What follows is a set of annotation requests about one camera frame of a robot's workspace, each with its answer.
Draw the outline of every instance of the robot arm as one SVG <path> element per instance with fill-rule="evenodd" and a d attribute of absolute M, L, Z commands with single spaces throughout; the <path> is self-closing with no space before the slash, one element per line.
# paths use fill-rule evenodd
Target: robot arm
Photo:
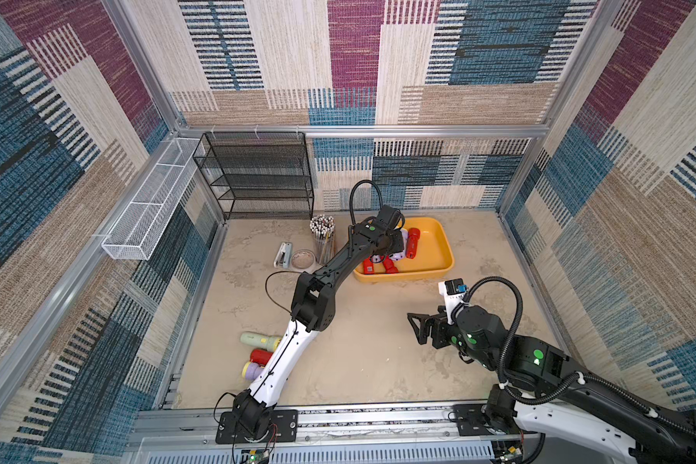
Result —
<path fill-rule="evenodd" d="M 461 279 L 439 287 L 446 305 L 438 307 L 438 314 L 408 314 L 418 343 L 423 345 L 430 336 L 437 349 L 454 345 L 464 362 L 477 361 L 488 370 L 499 370 L 508 336 L 500 318 L 470 305 L 471 295 Z M 465 301 L 459 303 L 462 295 Z M 551 433 L 624 462 L 696 463 L 695 410 L 673 411 L 641 399 L 534 337 L 513 334 L 507 351 L 502 372 L 510 385 L 492 387 L 484 409 L 490 426 L 509 433 Z M 518 389 L 534 394 L 527 397 Z M 581 411 L 536 400 L 544 396 Z"/>
<path fill-rule="evenodd" d="M 335 315 L 335 292 L 353 269 L 372 255 L 390 255 L 404 248 L 399 209 L 382 206 L 378 215 L 350 226 L 348 242 L 329 263 L 314 273 L 302 273 L 292 300 L 292 320 L 263 373 L 234 400 L 232 411 L 245 436 L 263 437 L 288 375 L 317 334 Z"/>

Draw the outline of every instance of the metal mesh basket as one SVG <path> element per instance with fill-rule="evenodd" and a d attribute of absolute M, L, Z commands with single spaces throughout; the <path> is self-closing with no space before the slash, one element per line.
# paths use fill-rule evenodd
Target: metal mesh basket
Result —
<path fill-rule="evenodd" d="M 312 217 L 304 134 L 208 132 L 194 160 L 228 219 Z"/>
<path fill-rule="evenodd" d="M 147 175 L 134 198 L 103 240 L 113 259 L 148 260 L 196 172 L 196 139 L 176 139 Z"/>

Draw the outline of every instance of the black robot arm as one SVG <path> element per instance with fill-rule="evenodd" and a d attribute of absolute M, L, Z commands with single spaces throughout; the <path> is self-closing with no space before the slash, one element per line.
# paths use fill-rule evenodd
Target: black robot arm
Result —
<path fill-rule="evenodd" d="M 227 431 L 230 437 L 219 433 L 217 443 L 237 437 L 265 437 L 288 375 L 309 343 L 333 321 L 335 292 L 341 283 L 364 259 L 401 252 L 404 248 L 401 231 L 397 229 L 401 218 L 399 209 L 382 206 L 376 217 L 349 228 L 347 243 L 329 263 L 314 273 L 299 275 L 287 331 L 263 373 L 235 397 L 232 413 L 223 413 L 220 430 L 231 424 Z"/>
<path fill-rule="evenodd" d="M 325 330 L 335 315 L 335 292 L 353 269 L 372 255 L 391 255 L 404 248 L 397 228 L 399 209 L 382 206 L 377 216 L 348 228 L 348 241 L 329 263 L 312 274 L 302 273 L 292 300 L 292 320 L 307 330 Z"/>
<path fill-rule="evenodd" d="M 503 282 L 514 289 L 520 305 L 517 320 L 520 320 L 522 303 L 515 286 L 503 278 L 486 279 Z M 454 287 L 459 286 L 461 280 L 449 282 L 453 282 L 451 287 Z M 472 292 L 476 288 L 479 288 L 479 282 L 471 287 Z M 696 463 L 696 410 L 673 411 L 631 394 L 592 373 L 545 341 L 516 335 L 515 329 L 511 334 L 500 317 L 480 306 L 470 305 L 470 298 L 471 294 L 467 292 L 464 301 L 454 307 L 452 317 L 448 317 L 446 307 L 438 307 L 436 315 L 408 314 L 408 320 L 421 345 L 430 336 L 435 348 L 454 345 L 464 362 L 477 361 L 484 368 L 498 372 L 501 383 L 493 385 L 485 407 L 491 426 L 517 433 L 517 414 L 524 405 L 547 404 L 558 399 L 577 406 L 633 438 L 635 445 L 628 453 L 635 462 Z M 510 342 L 501 359 L 509 337 Z M 518 389 L 530 391 L 533 395 L 524 397 Z"/>

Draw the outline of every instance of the metal grate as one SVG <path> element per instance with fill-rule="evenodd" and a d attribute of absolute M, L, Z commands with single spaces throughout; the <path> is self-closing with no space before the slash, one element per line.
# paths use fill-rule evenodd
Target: metal grate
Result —
<path fill-rule="evenodd" d="M 242 456 L 241 450 L 235 457 Z M 454 442 L 387 443 L 375 445 L 310 445 L 276 448 L 273 464 L 308 462 L 309 464 L 400 464 L 402 462 L 483 462 L 494 459 L 487 440 Z M 148 464 L 232 464 L 232 450 L 154 451 Z"/>
<path fill-rule="evenodd" d="M 196 172 L 193 154 L 198 149 L 202 148 L 197 139 L 177 138 L 168 145 L 103 240 L 109 256 L 150 259 Z"/>
<path fill-rule="evenodd" d="M 227 218 L 311 218 L 304 134 L 207 132 L 194 160 Z"/>

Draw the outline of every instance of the patterned carpet wall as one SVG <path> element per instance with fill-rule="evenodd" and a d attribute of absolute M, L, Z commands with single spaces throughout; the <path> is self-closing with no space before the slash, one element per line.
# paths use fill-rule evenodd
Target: patterned carpet wall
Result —
<path fill-rule="evenodd" d="M 201 126 L 539 123 L 596 3 L 126 5 L 181 117 Z"/>
<path fill-rule="evenodd" d="M 103 258 L 0 418 L 0 464 L 118 462 L 153 406 L 217 224 L 194 179 L 149 261 Z"/>
<path fill-rule="evenodd" d="M 166 132 L 99 0 L 0 0 L 0 360 Z"/>
<path fill-rule="evenodd" d="M 347 210 L 353 185 L 372 179 L 385 203 L 401 209 L 495 208 L 529 139 L 307 140 L 315 210 Z M 376 209 L 369 186 L 356 209 Z"/>
<path fill-rule="evenodd" d="M 573 354 L 696 408 L 696 3 L 626 2 L 506 218 Z"/>

